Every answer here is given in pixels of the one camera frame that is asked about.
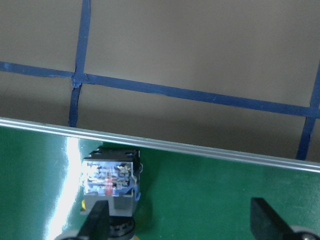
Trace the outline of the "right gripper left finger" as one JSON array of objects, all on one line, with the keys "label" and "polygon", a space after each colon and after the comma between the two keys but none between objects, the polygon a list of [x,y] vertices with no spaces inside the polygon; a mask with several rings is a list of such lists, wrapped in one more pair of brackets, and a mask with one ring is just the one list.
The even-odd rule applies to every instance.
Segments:
[{"label": "right gripper left finger", "polygon": [[81,226],[77,240],[107,240],[110,233],[109,203],[107,200],[96,201]]}]

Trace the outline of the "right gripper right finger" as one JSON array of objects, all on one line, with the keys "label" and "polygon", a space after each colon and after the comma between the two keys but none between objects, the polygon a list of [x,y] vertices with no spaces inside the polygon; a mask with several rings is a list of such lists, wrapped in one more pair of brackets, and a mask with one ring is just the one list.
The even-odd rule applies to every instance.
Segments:
[{"label": "right gripper right finger", "polygon": [[250,200],[250,230],[256,240],[297,240],[297,234],[264,198]]}]

